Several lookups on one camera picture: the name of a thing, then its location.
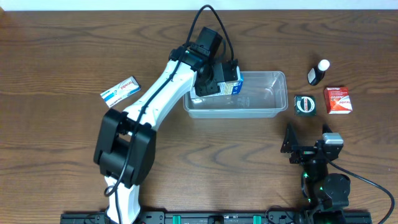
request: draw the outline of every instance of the red box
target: red box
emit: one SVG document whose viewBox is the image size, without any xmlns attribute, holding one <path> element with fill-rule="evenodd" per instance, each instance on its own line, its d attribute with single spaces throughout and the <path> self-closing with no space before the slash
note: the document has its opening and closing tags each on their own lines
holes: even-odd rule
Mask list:
<svg viewBox="0 0 398 224">
<path fill-rule="evenodd" d="M 328 114 L 348 114 L 353 110 L 347 87 L 328 87 L 323 93 Z"/>
</svg>

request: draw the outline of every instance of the green strip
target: green strip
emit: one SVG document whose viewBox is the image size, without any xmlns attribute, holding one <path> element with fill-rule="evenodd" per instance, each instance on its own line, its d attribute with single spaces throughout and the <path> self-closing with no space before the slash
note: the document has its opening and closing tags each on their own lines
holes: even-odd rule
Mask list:
<svg viewBox="0 0 398 224">
<path fill-rule="evenodd" d="M 261 216 L 259 215 L 253 216 L 253 224 L 261 224 Z"/>
<path fill-rule="evenodd" d="M 173 216 L 173 224 L 181 224 L 181 216 L 174 215 Z"/>
</svg>

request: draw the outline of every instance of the dark green box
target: dark green box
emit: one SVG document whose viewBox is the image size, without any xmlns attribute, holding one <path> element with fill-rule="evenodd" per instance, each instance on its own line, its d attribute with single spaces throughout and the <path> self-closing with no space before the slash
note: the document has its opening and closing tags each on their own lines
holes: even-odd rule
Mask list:
<svg viewBox="0 0 398 224">
<path fill-rule="evenodd" d="M 317 105 L 313 96 L 294 97 L 294 115 L 314 116 L 317 114 Z"/>
</svg>

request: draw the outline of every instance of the wood grain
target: wood grain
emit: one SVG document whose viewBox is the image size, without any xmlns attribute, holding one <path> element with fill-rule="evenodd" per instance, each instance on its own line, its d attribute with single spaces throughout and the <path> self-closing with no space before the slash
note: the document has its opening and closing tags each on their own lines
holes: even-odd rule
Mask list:
<svg viewBox="0 0 398 224">
<path fill-rule="evenodd" d="M 134 75 L 142 91 L 185 41 L 193 11 L 8 12 L 0 21 L 1 223 L 59 223 L 66 211 L 105 208 L 92 162 L 107 106 L 103 90 Z M 397 11 L 221 11 L 241 70 L 281 70 L 289 108 L 273 119 L 191 119 L 179 101 L 161 125 L 142 205 L 167 210 L 299 207 L 301 168 L 279 152 L 286 124 L 303 143 L 322 123 L 345 147 L 337 164 L 398 195 Z M 202 26 L 220 30 L 204 12 Z M 306 81 L 331 61 L 318 86 Z M 327 115 L 325 86 L 347 86 L 354 111 Z M 313 95 L 318 116 L 293 115 L 296 94 Z M 351 178 L 352 209 L 387 212 L 386 194 Z M 388 223 L 397 223 L 394 212 Z"/>
</svg>

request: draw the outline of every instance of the small bottle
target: small bottle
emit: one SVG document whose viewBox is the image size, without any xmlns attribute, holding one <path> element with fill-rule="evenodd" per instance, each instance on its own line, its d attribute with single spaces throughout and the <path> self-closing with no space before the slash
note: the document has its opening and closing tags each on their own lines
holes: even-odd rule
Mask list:
<svg viewBox="0 0 398 224">
<path fill-rule="evenodd" d="M 308 73 L 308 83 L 310 85 L 317 85 L 325 76 L 325 71 L 329 68 L 330 62 L 323 59 L 318 66 L 313 67 Z"/>
</svg>

